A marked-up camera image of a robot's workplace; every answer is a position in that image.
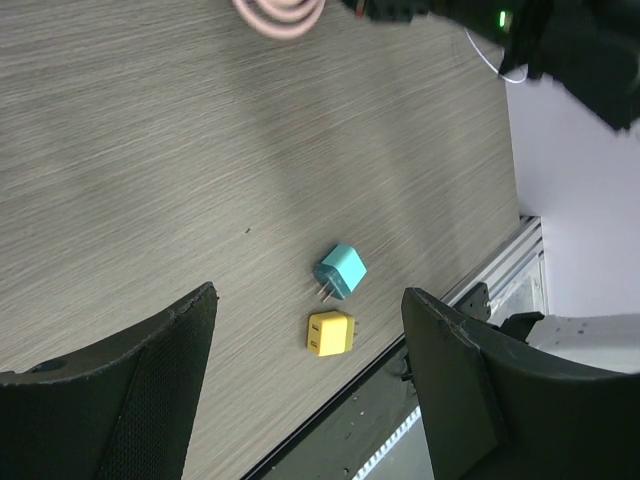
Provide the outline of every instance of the black plastic part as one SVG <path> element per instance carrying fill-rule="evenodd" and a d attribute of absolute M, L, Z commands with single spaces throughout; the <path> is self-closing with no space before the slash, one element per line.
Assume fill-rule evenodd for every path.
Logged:
<path fill-rule="evenodd" d="M 402 317 L 436 480 L 640 478 L 640 374 L 541 352 L 419 289 Z"/>
<path fill-rule="evenodd" d="M 542 319 L 544 319 L 544 315 L 540 312 L 517 313 L 504 321 L 500 332 L 514 340 L 526 343 L 533 326 Z"/>
<path fill-rule="evenodd" d="M 489 288 L 487 284 L 478 283 L 453 308 L 481 322 L 489 320 L 491 318 L 491 304 L 489 303 Z"/>
<path fill-rule="evenodd" d="M 182 476 L 209 356 L 210 283 L 26 373 L 0 373 L 0 478 Z"/>

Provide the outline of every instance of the wood grain surface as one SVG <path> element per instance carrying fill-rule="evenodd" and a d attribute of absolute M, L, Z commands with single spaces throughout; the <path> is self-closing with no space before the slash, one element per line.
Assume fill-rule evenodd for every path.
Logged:
<path fill-rule="evenodd" d="M 401 333 L 404 287 L 445 293 L 517 226 L 504 85 L 448 24 L 332 3 L 277 43 L 226 1 L 3 0 L 0 49 L 0 369 L 212 280 L 185 478 L 241 476 Z M 323 307 L 338 241 L 369 274 Z M 354 351 L 317 359 L 334 306 Z"/>

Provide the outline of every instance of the wall charger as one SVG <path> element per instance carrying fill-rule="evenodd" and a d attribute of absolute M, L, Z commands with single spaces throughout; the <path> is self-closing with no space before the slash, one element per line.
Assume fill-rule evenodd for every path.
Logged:
<path fill-rule="evenodd" d="M 367 267 L 351 245 L 340 244 L 313 269 L 322 289 L 322 301 L 329 297 L 344 300 L 353 293 L 367 273 Z"/>
<path fill-rule="evenodd" d="M 307 349 L 319 357 L 346 353 L 353 348 L 355 328 L 355 318 L 347 313 L 314 313 L 309 317 Z"/>

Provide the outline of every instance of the coiled cable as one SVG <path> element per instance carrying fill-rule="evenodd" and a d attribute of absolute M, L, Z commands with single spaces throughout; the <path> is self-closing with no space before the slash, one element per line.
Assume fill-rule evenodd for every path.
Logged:
<path fill-rule="evenodd" d="M 233 0 L 251 27 L 277 40 L 297 38 L 311 30 L 324 3 L 325 0 Z"/>

